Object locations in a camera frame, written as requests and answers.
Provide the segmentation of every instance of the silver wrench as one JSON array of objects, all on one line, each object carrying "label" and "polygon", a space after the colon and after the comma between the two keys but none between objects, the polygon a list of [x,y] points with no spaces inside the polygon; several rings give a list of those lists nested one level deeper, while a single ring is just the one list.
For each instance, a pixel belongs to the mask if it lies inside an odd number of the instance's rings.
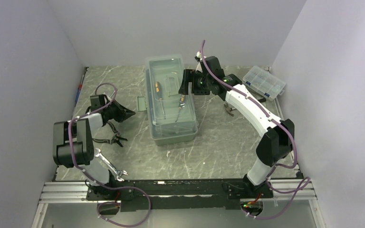
[{"label": "silver wrench", "polygon": [[111,169],[111,171],[114,173],[117,181],[123,182],[124,179],[121,178],[122,175],[128,176],[128,173],[125,170],[118,170],[109,160],[107,160],[107,158],[104,157],[104,155],[101,153],[101,150],[99,148],[96,148],[95,157],[102,160],[104,162],[104,164],[106,164]]}]

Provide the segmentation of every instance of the clear plastic container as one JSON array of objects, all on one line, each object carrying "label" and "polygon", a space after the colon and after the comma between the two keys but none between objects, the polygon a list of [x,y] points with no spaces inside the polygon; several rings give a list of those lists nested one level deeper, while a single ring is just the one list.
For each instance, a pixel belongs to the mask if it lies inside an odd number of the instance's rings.
[{"label": "clear plastic container", "polygon": [[253,66],[251,68],[251,70],[244,76],[243,82],[250,89],[269,100],[273,100],[278,95],[281,95],[284,92],[283,87],[286,85],[286,82],[258,66]]},{"label": "clear plastic container", "polygon": [[147,111],[155,143],[164,145],[193,140],[198,132],[198,122],[192,95],[178,94],[184,71],[181,55],[149,57],[145,66]]}]

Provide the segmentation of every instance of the gray marble surface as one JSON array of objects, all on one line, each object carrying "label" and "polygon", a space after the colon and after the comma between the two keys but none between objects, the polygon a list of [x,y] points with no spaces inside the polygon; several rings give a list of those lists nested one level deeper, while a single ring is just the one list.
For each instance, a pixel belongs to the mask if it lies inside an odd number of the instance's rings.
[{"label": "gray marble surface", "polygon": [[[196,65],[186,65],[195,69]],[[249,66],[226,66],[226,74],[242,78]],[[102,82],[114,83],[118,88],[116,100],[123,106],[136,111],[136,97],[145,96],[144,66],[97,66],[89,67],[74,110],[74,116],[84,114],[90,106],[89,97]],[[112,89],[103,86],[99,93],[110,95]],[[224,102],[214,95],[194,96],[199,130],[190,142],[156,146],[150,137],[147,112],[138,112],[122,123],[112,120],[121,136],[127,138],[117,144],[95,143],[103,155],[117,168],[126,170],[130,180],[147,179],[206,179],[242,178],[257,156],[255,149],[260,137],[243,115],[235,116],[224,110]],[[267,109],[280,115],[276,101],[263,103]],[[108,125],[93,133],[94,138],[110,139],[113,133]],[[290,156],[281,161],[291,164]],[[63,166],[57,170],[57,180],[84,180],[79,170]],[[275,178],[295,177],[292,170],[277,168]]]}]

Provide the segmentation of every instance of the black pliers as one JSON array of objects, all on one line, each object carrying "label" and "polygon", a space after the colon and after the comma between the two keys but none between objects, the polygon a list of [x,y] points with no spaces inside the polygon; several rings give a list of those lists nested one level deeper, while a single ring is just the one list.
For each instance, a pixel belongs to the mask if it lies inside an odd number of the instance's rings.
[{"label": "black pliers", "polygon": [[117,143],[120,147],[124,147],[120,140],[124,140],[124,141],[128,141],[126,138],[123,138],[120,136],[119,131],[117,131],[117,129],[115,128],[114,124],[111,122],[107,122],[107,124],[111,127],[111,130],[114,132],[114,136],[111,138],[111,140],[109,139],[93,139],[94,142],[97,143],[108,143],[110,145],[112,145],[113,143]]}]

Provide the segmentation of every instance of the white wall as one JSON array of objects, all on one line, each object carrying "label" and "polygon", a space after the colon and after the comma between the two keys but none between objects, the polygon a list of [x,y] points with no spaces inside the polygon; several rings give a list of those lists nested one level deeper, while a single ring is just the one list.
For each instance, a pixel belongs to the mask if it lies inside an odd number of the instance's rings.
[{"label": "white wall", "polygon": [[0,228],[31,226],[82,72],[45,0],[0,0]]},{"label": "white wall", "polygon": [[203,39],[224,65],[270,66],[306,0],[48,0],[87,66],[141,65]]},{"label": "white wall", "polygon": [[365,0],[308,0],[272,70],[328,227],[365,227]]}]

